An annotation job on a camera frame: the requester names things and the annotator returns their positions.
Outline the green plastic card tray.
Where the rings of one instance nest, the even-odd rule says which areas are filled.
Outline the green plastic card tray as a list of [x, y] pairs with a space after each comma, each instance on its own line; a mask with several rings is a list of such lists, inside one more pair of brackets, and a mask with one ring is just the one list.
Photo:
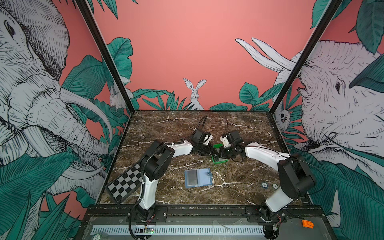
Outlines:
[[[217, 152], [219, 152], [220, 150], [220, 147], [223, 147], [224, 145], [223, 144], [215, 144], [213, 145], [213, 149]], [[222, 159], [220, 158], [218, 155], [212, 155], [212, 161], [214, 164], [222, 164], [222, 163], [226, 163], [228, 161], [228, 159]]]

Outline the blue leather card holder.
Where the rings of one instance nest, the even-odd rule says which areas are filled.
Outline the blue leather card holder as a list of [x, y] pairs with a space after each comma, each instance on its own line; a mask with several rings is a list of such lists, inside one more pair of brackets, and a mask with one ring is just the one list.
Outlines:
[[210, 168], [195, 169], [195, 170], [198, 173], [198, 181], [199, 181], [199, 184], [196, 186], [188, 186], [187, 185], [187, 171], [193, 171], [193, 170], [185, 170], [185, 187], [187, 189], [211, 186], [213, 184], [213, 174], [212, 174]]

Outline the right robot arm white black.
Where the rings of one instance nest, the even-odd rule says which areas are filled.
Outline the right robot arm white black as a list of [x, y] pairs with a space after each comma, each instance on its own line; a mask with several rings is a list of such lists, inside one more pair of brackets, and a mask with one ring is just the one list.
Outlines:
[[223, 134], [220, 141], [223, 144], [218, 152], [220, 158], [229, 159], [241, 155], [268, 165], [278, 172], [280, 186], [265, 200], [261, 213], [269, 216], [277, 213], [317, 184], [309, 165], [300, 154], [291, 155], [264, 147], [257, 142], [245, 142], [237, 131]]

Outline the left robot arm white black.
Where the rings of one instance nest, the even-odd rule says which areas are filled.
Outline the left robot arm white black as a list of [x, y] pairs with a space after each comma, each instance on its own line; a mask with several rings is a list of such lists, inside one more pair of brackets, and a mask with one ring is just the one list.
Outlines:
[[139, 162], [142, 186], [138, 209], [148, 211], [155, 205], [158, 181], [166, 173], [172, 158], [190, 154], [211, 156], [214, 154], [212, 139], [211, 133], [195, 130], [191, 136], [177, 142], [154, 140]]

